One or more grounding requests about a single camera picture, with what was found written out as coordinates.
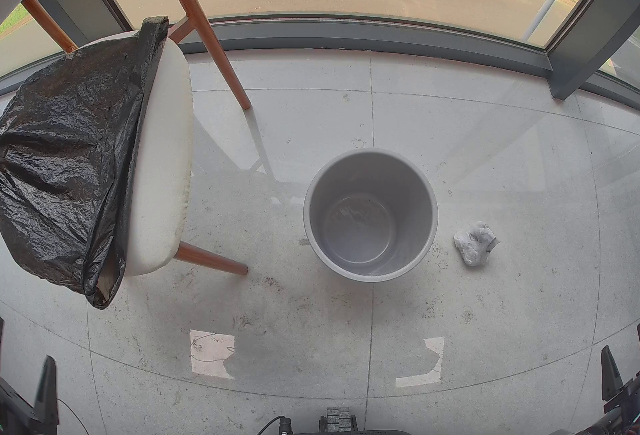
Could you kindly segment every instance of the wooden chair leg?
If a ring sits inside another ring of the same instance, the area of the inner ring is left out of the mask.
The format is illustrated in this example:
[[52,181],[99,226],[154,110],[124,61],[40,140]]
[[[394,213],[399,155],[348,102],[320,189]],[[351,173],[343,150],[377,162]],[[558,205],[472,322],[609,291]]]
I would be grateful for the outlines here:
[[52,38],[59,47],[65,50],[65,53],[71,53],[78,49],[76,43],[53,21],[53,18],[38,0],[22,0],[22,6],[27,9],[27,12],[36,20],[36,23],[49,34],[49,37]]
[[175,253],[175,259],[186,261],[187,263],[199,264],[200,266],[206,266],[207,268],[213,268],[215,270],[235,273],[236,275],[246,275],[249,271],[246,264],[238,263],[237,261],[190,245],[184,241],[180,241],[180,247],[178,247],[178,252]]
[[234,93],[238,103],[243,110],[251,108],[251,102],[244,91],[243,86],[240,84],[240,80],[236,76],[234,68],[231,66],[225,50],[222,49],[220,41],[216,37],[215,32],[205,15],[202,6],[198,0],[178,0],[184,9],[188,20],[194,26],[198,32],[202,43],[213,58],[213,61],[218,66],[220,74],[226,80],[231,92]]

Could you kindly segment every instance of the garbage bag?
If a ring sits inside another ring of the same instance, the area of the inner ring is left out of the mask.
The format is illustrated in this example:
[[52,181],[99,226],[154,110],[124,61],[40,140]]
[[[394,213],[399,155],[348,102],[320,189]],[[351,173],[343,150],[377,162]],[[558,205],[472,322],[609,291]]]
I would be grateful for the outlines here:
[[97,308],[127,263],[136,154],[168,19],[32,74],[0,117],[0,233],[20,267]]

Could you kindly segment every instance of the gray bucket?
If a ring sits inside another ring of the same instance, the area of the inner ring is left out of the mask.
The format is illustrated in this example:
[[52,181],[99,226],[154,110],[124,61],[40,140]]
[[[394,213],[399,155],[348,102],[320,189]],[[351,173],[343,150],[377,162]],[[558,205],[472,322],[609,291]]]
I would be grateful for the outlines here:
[[305,231],[333,271],[361,282],[400,277],[429,251],[438,206],[427,178],[409,160],[382,149],[334,158],[309,185]]

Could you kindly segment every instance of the black cable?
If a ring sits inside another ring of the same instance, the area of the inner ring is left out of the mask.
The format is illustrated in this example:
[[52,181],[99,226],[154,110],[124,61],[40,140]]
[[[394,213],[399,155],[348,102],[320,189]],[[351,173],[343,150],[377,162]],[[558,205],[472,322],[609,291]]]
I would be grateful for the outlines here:
[[78,419],[78,422],[80,424],[82,424],[82,428],[84,428],[84,431],[86,432],[86,435],[89,435],[89,431],[87,431],[86,426],[84,425],[84,423],[82,421],[80,421],[80,417],[78,417],[76,415],[76,413],[74,412],[73,408],[69,407],[69,405],[67,405],[64,401],[62,401],[62,399],[58,398],[58,401],[60,401],[60,403],[62,403],[62,405],[64,405],[65,407],[67,407],[69,409],[69,411],[71,412],[71,414],[76,416],[76,419]]
[[284,419],[284,415],[279,415],[279,416],[274,417],[273,419],[271,419],[267,424],[265,424],[265,425],[264,425],[264,428],[262,428],[262,429],[259,431],[258,435],[262,435],[262,434],[264,433],[264,431],[265,431],[269,426],[271,426],[271,424],[272,424],[272,423],[276,422],[278,419]]

